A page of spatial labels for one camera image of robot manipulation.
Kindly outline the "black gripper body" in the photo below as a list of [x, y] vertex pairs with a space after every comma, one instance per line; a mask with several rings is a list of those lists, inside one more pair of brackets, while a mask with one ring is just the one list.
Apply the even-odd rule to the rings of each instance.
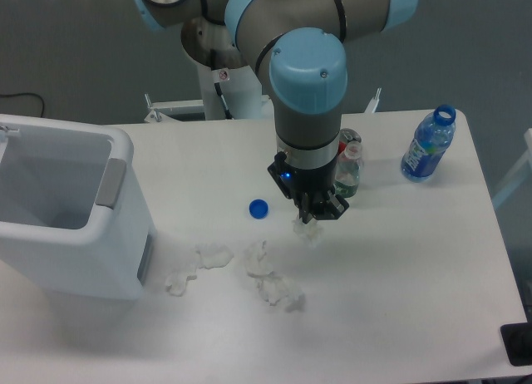
[[348, 210], [349, 203], [341, 195], [335, 194], [335, 159], [319, 168], [304, 170], [289, 165], [287, 158], [285, 153], [279, 151], [268, 167], [268, 172], [282, 194], [291, 199], [297, 209], [301, 193], [309, 193], [310, 219], [313, 218], [313, 213], [319, 211], [338, 210], [343, 215]]

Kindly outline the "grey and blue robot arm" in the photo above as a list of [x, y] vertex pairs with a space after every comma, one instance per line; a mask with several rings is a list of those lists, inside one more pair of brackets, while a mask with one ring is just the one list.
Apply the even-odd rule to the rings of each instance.
[[268, 172], [300, 219], [348, 208], [333, 181], [347, 92], [346, 42], [409, 20], [418, 0], [135, 0], [166, 28], [198, 18], [229, 33], [273, 103], [277, 152]]

